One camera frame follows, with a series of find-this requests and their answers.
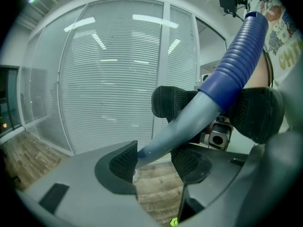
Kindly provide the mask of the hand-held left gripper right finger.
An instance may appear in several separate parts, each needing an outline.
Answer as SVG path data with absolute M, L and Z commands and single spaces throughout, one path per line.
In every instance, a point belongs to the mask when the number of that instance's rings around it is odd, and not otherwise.
M 177 148 L 171 151 L 171 161 L 184 184 L 203 181 L 211 172 L 211 160 L 202 148 Z

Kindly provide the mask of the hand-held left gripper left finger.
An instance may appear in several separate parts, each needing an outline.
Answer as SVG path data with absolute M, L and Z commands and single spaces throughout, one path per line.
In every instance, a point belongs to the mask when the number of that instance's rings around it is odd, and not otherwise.
M 114 194 L 136 195 L 133 175 L 138 162 L 138 141 L 108 146 L 108 150 L 95 164 L 94 174 L 98 182 Z

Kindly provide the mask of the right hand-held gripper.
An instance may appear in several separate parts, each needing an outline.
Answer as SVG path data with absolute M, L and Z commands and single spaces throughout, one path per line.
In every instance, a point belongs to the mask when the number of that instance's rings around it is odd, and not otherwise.
M 174 120 L 198 91 L 174 86 L 159 86 L 151 97 L 154 116 Z M 243 136 L 257 144 L 265 144 L 277 134 L 284 117 L 281 94 L 271 87 L 244 88 L 229 108 L 228 118 L 217 116 L 201 133 L 200 143 L 208 148 L 227 150 L 233 126 Z

